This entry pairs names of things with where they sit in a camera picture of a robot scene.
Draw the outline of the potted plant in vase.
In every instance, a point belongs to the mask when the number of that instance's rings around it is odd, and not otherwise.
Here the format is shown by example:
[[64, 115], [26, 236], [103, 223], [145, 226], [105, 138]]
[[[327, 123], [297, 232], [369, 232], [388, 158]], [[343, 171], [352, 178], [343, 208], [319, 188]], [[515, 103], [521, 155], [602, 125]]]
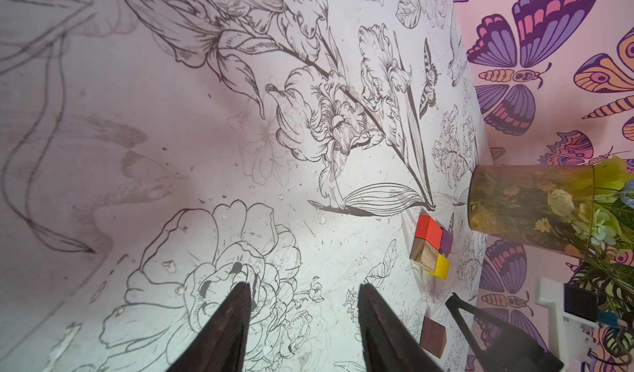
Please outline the potted plant in vase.
[[632, 162], [479, 166], [468, 218], [477, 232], [579, 259], [573, 285], [620, 318], [632, 313]]

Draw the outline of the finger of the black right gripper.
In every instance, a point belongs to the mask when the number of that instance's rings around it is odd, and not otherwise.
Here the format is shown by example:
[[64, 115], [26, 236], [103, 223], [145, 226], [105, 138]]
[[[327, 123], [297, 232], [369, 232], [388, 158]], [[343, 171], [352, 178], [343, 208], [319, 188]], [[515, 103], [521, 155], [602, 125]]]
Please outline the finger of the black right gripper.
[[[563, 370], [564, 363], [560, 359], [510, 322], [469, 304], [457, 294], [452, 294], [445, 305], [484, 371]], [[472, 315], [481, 325], [484, 347], [480, 347], [463, 313]]]

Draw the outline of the brown wooden block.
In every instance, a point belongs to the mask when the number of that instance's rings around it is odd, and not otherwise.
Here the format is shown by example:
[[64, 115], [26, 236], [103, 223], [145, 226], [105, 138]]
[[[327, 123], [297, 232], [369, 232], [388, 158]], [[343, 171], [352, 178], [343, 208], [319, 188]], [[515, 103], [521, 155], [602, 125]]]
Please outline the brown wooden block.
[[409, 254], [411, 261], [422, 266], [426, 271], [434, 273], [438, 263], [439, 252], [427, 240], [415, 238]]

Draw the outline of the red rectangular block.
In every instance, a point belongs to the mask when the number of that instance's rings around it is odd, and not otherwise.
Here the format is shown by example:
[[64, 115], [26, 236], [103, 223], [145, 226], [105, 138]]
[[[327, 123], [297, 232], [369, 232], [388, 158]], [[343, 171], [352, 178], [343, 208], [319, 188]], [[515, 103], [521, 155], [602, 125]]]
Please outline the red rectangular block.
[[414, 237], [422, 239], [433, 246], [434, 249], [440, 251], [442, 244], [442, 228], [429, 215], [419, 215]]

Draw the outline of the yellow rectangular block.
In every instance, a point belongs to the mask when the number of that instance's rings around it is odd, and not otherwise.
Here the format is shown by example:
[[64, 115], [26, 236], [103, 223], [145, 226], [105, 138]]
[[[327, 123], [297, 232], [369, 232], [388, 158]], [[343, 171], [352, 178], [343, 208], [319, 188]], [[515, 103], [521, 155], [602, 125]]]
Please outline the yellow rectangular block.
[[432, 271], [429, 271], [429, 273], [439, 279], [447, 279], [449, 267], [449, 260], [442, 254], [438, 254], [436, 265]]

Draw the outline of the purple block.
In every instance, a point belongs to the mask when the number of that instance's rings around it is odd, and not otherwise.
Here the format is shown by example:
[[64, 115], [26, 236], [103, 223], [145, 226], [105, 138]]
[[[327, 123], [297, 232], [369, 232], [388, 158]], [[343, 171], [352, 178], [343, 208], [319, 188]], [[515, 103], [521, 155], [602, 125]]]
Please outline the purple block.
[[442, 236], [439, 252], [444, 256], [448, 256], [452, 251], [453, 245], [453, 235], [451, 232], [447, 231], [447, 229], [442, 228]]

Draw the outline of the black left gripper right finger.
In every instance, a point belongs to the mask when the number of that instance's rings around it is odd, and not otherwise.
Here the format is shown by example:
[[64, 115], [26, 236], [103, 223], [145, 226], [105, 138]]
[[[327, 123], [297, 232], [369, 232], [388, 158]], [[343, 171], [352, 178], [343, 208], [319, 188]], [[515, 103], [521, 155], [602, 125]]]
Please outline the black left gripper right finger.
[[367, 371], [441, 370], [371, 284], [359, 287], [358, 320]]

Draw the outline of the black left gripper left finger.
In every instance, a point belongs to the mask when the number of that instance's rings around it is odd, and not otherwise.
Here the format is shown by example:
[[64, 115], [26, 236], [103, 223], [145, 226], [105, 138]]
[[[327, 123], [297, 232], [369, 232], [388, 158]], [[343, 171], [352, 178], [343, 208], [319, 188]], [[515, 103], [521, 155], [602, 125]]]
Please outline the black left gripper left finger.
[[168, 372], [240, 372], [251, 309], [250, 285], [239, 282]]

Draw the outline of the dark red triangle block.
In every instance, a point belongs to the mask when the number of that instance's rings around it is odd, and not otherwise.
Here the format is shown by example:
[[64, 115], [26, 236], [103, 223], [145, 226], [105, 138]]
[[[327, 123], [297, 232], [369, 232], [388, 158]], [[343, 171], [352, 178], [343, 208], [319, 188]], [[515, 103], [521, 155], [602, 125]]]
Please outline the dark red triangle block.
[[429, 317], [424, 318], [419, 338], [419, 346], [436, 358], [441, 359], [447, 344], [447, 333], [444, 325]]

